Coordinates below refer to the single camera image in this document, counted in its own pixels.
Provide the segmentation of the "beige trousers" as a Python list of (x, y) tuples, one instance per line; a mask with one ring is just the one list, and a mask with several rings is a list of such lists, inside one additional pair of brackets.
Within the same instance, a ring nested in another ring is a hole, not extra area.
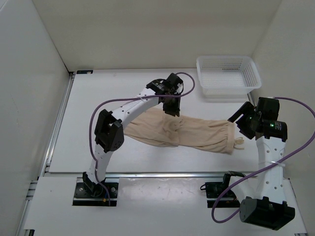
[(244, 138), (235, 137), (235, 125), (227, 120), (173, 117), (157, 108), (150, 108), (134, 119), (124, 134), (156, 147), (184, 146), (226, 154), (244, 149)]

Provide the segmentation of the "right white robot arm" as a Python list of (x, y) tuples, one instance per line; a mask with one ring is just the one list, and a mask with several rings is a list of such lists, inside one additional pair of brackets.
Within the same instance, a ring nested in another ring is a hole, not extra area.
[(278, 120), (279, 110), (278, 100), (261, 97), (256, 106), (246, 102), (229, 118), (244, 136), (255, 139), (260, 173), (254, 174), (255, 187), (250, 186), (250, 176), (238, 172), (226, 173), (221, 184), (224, 195), (235, 195), (240, 202), (239, 216), (243, 223), (274, 231), (295, 217), (295, 209), (288, 206), (284, 194), (281, 159), (287, 141), (287, 124)]

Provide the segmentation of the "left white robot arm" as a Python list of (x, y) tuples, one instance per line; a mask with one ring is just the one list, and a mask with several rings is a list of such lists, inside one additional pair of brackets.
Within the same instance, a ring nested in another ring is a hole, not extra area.
[(124, 143), (126, 127), (160, 103), (166, 114), (178, 116), (183, 88), (183, 80), (172, 73), (167, 79), (149, 82), (135, 97), (121, 99), (124, 104), (114, 110), (102, 110), (100, 105), (95, 108), (89, 123), (92, 162), (89, 170), (83, 172), (84, 188), (91, 196), (97, 197), (108, 191), (104, 185), (105, 172), (112, 154)]

